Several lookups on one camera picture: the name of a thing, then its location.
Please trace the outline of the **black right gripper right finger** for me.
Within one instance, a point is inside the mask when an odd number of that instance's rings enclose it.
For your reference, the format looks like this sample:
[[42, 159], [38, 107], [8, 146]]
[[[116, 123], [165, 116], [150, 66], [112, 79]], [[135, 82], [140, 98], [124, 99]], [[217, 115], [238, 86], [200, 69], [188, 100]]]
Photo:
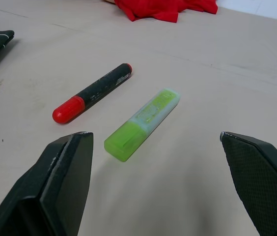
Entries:
[[277, 149], [241, 134], [220, 135], [236, 192], [261, 236], [277, 236]]

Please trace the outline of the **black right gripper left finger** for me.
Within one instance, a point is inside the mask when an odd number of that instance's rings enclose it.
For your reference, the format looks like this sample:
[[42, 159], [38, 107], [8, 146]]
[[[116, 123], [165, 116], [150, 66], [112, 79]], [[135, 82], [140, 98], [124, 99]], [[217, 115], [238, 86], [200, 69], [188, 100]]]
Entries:
[[0, 236], [76, 236], [88, 196], [93, 133], [49, 143], [0, 204]]

